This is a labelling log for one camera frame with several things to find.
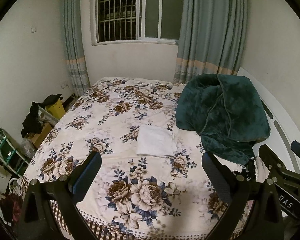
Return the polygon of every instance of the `curtain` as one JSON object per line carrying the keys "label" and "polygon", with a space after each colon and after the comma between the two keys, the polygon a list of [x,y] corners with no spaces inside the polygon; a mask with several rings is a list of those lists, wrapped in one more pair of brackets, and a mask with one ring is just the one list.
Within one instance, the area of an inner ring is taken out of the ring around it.
{"label": "curtain", "polygon": [[184,0],[174,82],[237,74],[246,25],[247,0]]}
{"label": "curtain", "polygon": [[82,44],[80,0],[62,0],[61,18],[72,87],[76,96],[82,96],[90,87],[90,82]]}

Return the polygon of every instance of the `screw head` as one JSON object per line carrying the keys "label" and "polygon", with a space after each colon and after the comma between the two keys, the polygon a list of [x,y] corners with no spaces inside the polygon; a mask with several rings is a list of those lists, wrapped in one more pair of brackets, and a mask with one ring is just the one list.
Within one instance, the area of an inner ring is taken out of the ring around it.
{"label": "screw head", "polygon": [[236,178],[238,181],[244,181],[244,176],[242,176],[242,175],[237,175],[235,178]]}
{"label": "screw head", "polygon": [[31,185],[34,185],[34,184],[36,184],[38,181],[39,181],[38,179],[31,179],[30,184],[31,184]]}
{"label": "screw head", "polygon": [[272,184],[273,184],[273,180],[272,180],[272,179],[267,179],[267,183],[268,183],[269,185],[272,185]]}
{"label": "screw head", "polygon": [[68,176],[67,175],[62,175],[60,176],[59,180],[60,181],[66,181],[68,179]]}

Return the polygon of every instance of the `white headboard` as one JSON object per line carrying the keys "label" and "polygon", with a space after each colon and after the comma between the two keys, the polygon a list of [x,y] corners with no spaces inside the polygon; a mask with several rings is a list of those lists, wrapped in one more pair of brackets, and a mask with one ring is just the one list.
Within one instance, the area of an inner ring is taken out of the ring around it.
{"label": "white headboard", "polygon": [[258,155],[261,145],[267,144],[286,165],[286,169],[300,173],[300,158],[290,149],[292,141],[297,140],[300,143],[300,131],[297,126],[278,100],[249,72],[240,68],[238,75],[248,77],[258,91],[265,104],[271,129],[268,139],[254,145],[255,155]]}

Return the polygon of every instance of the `electrical outlet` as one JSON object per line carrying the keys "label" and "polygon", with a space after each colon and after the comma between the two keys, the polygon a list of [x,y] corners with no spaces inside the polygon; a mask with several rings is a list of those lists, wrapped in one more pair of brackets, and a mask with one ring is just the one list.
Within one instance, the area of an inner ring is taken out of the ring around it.
{"label": "electrical outlet", "polygon": [[68,82],[67,81],[64,81],[62,84],[61,84],[61,88],[64,89],[68,86]]}

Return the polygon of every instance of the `bed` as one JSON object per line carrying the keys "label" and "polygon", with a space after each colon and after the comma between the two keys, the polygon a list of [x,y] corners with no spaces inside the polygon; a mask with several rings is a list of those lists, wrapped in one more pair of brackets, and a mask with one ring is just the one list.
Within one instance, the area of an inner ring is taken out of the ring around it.
{"label": "bed", "polygon": [[[96,82],[40,146],[22,186],[38,178],[69,175],[92,151],[102,167],[77,208],[100,239],[204,239],[226,209],[201,166],[204,152],[194,131],[175,126],[175,107],[184,85],[103,78]],[[136,155],[140,124],[175,133],[171,157]],[[231,170],[242,167],[219,158]],[[51,202],[60,228],[69,233],[58,205]],[[247,205],[232,238],[240,234]]]}

